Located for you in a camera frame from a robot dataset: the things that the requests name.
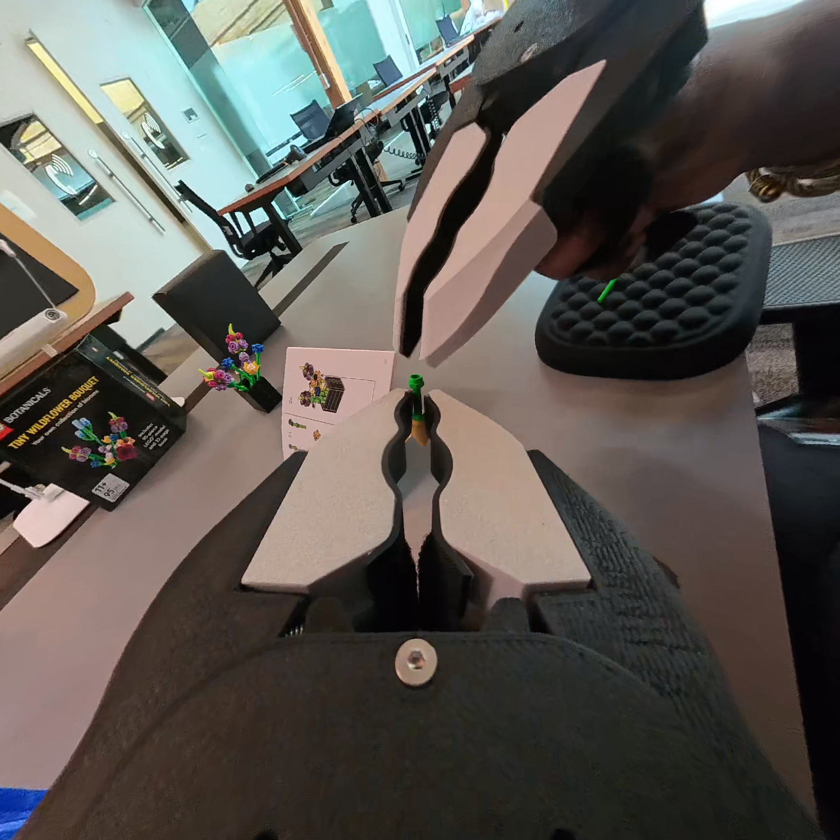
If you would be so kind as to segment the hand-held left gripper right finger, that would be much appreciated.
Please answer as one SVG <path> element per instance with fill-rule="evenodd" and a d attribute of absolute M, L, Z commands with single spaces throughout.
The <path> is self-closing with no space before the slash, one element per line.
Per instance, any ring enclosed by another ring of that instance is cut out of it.
<path fill-rule="evenodd" d="M 507 429 L 433 390 L 425 398 L 437 482 L 423 543 L 423 624 L 482 624 L 499 601 L 582 592 L 581 550 L 534 462 Z"/>

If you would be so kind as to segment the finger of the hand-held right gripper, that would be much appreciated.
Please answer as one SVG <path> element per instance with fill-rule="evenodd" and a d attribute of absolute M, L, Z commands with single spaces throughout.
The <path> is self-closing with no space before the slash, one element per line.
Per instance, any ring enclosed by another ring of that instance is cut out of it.
<path fill-rule="evenodd" d="M 481 169 L 484 192 L 470 192 L 469 215 L 424 295 L 420 361 L 436 367 L 498 312 L 559 240 L 543 195 L 601 121 L 594 90 L 600 60 L 543 93 L 508 129 L 489 135 Z"/>
<path fill-rule="evenodd" d="M 469 215 L 470 192 L 478 197 L 489 135 L 468 123 L 439 135 L 425 161 L 402 239 L 394 299 L 394 349 L 410 358 L 423 336 L 424 295 L 440 271 Z"/>

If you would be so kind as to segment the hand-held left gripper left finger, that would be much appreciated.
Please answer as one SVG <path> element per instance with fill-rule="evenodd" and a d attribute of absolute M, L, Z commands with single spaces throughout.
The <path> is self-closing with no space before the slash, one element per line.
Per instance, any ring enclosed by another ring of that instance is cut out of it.
<path fill-rule="evenodd" d="M 244 588 L 297 598 L 284 631 L 338 600 L 356 631 L 411 627 L 411 550 L 398 481 L 406 471 L 411 396 L 395 389 L 354 414 L 307 453 L 244 572 Z"/>

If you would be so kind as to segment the blue plastic bin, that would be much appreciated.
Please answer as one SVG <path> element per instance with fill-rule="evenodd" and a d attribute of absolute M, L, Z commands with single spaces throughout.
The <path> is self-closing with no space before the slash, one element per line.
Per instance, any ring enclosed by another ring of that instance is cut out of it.
<path fill-rule="evenodd" d="M 1 834 L 15 835 L 47 792 L 47 789 L 1 787 Z"/>

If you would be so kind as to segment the lego instruction booklet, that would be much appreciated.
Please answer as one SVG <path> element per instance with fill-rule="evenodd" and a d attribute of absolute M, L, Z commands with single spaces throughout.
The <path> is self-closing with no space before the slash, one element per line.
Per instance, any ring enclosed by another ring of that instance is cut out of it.
<path fill-rule="evenodd" d="M 283 459 L 310 450 L 347 418 L 392 389 L 396 354 L 290 346 L 282 387 Z"/>

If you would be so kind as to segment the lego flower model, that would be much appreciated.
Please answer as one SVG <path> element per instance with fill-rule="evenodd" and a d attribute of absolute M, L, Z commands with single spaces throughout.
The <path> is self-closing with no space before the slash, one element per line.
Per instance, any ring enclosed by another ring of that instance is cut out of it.
<path fill-rule="evenodd" d="M 216 392 L 233 391 L 263 413 L 281 404 L 281 393 L 262 374 L 263 343 L 251 343 L 230 323 L 224 340 L 227 356 L 215 367 L 199 370 L 205 385 Z"/>

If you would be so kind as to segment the black lego set box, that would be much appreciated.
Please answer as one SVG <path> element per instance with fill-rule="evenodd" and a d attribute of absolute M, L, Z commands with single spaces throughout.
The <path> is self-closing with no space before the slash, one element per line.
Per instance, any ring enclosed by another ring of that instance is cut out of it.
<path fill-rule="evenodd" d="M 112 511 L 170 452 L 186 411 L 92 335 L 2 396 L 1 456 Z"/>

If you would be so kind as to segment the person's right hand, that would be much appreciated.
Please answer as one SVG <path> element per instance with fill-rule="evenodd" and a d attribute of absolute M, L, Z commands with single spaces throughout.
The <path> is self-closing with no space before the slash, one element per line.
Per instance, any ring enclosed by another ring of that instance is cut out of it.
<path fill-rule="evenodd" d="M 838 91 L 838 1 L 712 29 L 685 86 L 641 135 L 653 184 L 612 258 L 601 223 L 588 219 L 535 270 L 612 279 L 640 255 L 656 217 L 711 198 L 751 169 L 837 161 Z"/>

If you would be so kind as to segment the black honeycomb cushion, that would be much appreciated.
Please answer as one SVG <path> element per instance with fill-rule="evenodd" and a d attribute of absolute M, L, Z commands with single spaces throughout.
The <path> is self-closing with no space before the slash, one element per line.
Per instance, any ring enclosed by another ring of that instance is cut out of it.
<path fill-rule="evenodd" d="M 759 326 L 772 228 L 758 209 L 692 206 L 659 219 L 651 259 L 605 281 L 558 284 L 537 320 L 537 355 L 570 375 L 674 382 L 733 362 Z"/>

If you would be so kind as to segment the black office chair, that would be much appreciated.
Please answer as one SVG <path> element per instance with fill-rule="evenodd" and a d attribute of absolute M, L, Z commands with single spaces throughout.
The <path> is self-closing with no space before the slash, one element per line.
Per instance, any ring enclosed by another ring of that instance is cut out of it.
<path fill-rule="evenodd" d="M 255 225 L 246 213 L 245 226 L 241 227 L 235 214 L 220 214 L 184 181 L 178 181 L 174 189 L 178 192 L 180 198 L 192 204 L 219 227 L 227 245 L 236 257 L 248 262 L 260 257 L 268 258 L 266 267 L 254 283 L 256 289 L 260 290 L 291 262 L 291 252 L 283 243 L 271 222 Z"/>

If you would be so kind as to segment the plain black box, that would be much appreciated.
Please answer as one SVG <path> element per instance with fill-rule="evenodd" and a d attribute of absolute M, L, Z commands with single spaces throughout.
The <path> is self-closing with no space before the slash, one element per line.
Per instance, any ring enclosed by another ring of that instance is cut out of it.
<path fill-rule="evenodd" d="M 280 327 L 278 316 L 223 250 L 195 259 L 157 290 L 152 300 L 174 321 L 179 333 L 174 339 L 155 341 L 146 351 L 167 374 L 197 349 L 206 351 L 213 361 L 222 360 L 228 353 L 228 326 L 258 343 Z"/>

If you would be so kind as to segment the white flat device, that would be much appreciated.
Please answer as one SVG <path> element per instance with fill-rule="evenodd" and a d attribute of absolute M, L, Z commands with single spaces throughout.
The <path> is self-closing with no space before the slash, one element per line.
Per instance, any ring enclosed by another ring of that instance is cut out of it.
<path fill-rule="evenodd" d="M 57 540 L 90 507 L 87 500 L 56 485 L 21 487 L 5 479 L 1 485 L 28 501 L 13 519 L 12 528 L 34 549 Z"/>

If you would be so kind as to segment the grey mesh office chair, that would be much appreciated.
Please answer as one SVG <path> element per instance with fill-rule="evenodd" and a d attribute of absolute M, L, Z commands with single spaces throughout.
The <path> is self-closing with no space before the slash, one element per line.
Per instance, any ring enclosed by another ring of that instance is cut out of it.
<path fill-rule="evenodd" d="M 762 325 L 839 314 L 839 235 L 774 245 L 766 280 Z"/>

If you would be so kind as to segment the wood-framed dark screen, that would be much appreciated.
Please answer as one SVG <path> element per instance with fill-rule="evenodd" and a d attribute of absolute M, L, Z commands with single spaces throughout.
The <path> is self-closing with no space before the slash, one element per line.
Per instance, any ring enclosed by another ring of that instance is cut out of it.
<path fill-rule="evenodd" d="M 1 206 L 1 376 L 58 354 L 95 308 L 88 273 L 21 217 Z"/>

